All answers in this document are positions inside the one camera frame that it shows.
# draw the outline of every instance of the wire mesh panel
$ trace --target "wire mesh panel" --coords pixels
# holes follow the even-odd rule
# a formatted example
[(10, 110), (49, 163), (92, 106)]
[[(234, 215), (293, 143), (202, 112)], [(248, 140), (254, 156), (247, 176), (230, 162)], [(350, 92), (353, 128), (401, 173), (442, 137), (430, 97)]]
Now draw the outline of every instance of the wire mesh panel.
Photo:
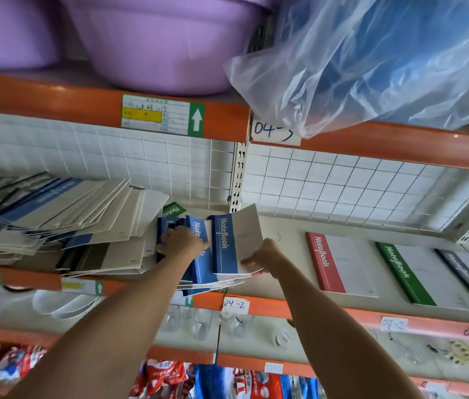
[(131, 178), (195, 207), (227, 205), (233, 149), (227, 141), (0, 114), (0, 174)]
[(469, 170), (250, 145), (242, 205), (298, 219), (441, 232), (469, 201)]

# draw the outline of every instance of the person's left hand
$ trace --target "person's left hand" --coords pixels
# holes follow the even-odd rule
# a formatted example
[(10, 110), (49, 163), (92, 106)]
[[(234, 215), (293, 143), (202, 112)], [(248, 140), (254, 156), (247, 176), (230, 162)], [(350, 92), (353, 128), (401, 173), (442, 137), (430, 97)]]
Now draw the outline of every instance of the person's left hand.
[(160, 238), (163, 245), (157, 245), (157, 252), (165, 257), (182, 255), (191, 261), (210, 246), (209, 242), (200, 240), (188, 227), (169, 228)]

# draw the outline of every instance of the clear plastic bag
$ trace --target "clear plastic bag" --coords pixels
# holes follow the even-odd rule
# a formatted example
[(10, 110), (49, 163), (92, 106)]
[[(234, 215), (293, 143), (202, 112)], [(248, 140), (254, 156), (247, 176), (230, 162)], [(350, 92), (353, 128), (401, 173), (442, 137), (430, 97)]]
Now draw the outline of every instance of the clear plastic bag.
[(275, 46), (225, 63), (263, 120), (308, 138), (368, 120), (469, 124), (469, 0), (281, 0)]

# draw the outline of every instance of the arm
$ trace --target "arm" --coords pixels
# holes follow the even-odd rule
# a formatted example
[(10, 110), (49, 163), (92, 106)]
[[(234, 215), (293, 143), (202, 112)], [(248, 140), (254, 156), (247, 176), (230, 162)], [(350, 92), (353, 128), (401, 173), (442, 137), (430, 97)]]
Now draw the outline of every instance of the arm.
[(371, 335), (314, 286), (272, 239), (243, 264), (278, 279), (306, 356), (330, 399), (423, 399)]
[(77, 322), (7, 399), (127, 397), (181, 277), (208, 247), (185, 227), (163, 242), (166, 257)]

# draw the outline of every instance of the plastic bag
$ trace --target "plastic bag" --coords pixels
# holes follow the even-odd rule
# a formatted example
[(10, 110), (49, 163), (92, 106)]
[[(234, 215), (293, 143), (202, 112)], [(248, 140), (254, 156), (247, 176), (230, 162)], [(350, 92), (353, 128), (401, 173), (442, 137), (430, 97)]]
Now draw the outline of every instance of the plastic bag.
[(275, 46), (225, 63), (263, 120), (308, 138), (368, 120), (469, 124), (469, 0), (281, 0)]

